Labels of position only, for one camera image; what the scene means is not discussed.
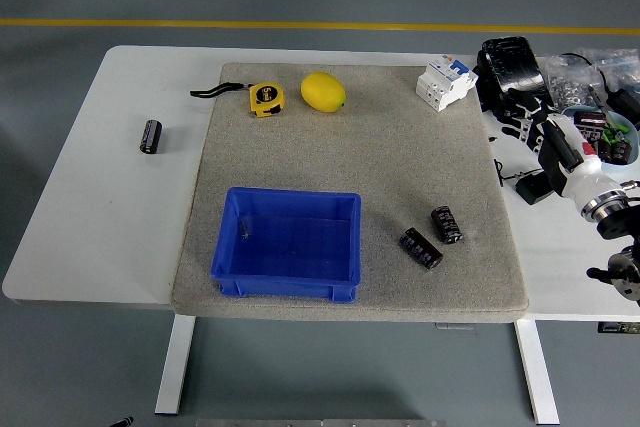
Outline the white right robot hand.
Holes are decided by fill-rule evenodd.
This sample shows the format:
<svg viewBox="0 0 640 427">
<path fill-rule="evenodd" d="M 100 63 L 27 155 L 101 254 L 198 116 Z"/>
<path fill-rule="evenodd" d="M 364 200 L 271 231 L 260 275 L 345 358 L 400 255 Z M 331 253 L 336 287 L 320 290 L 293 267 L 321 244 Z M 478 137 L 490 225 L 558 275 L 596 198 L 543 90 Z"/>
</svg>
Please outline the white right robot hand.
<svg viewBox="0 0 640 427">
<path fill-rule="evenodd" d="M 514 106 L 494 116 L 501 131 L 523 142 L 536 155 L 551 188 L 572 200 L 589 222 L 597 222 L 606 212 L 621 210 L 628 197 L 620 185 L 607 176 L 594 148 L 583 137 L 573 120 L 555 112 L 530 91 L 510 88 Z"/>
</svg>

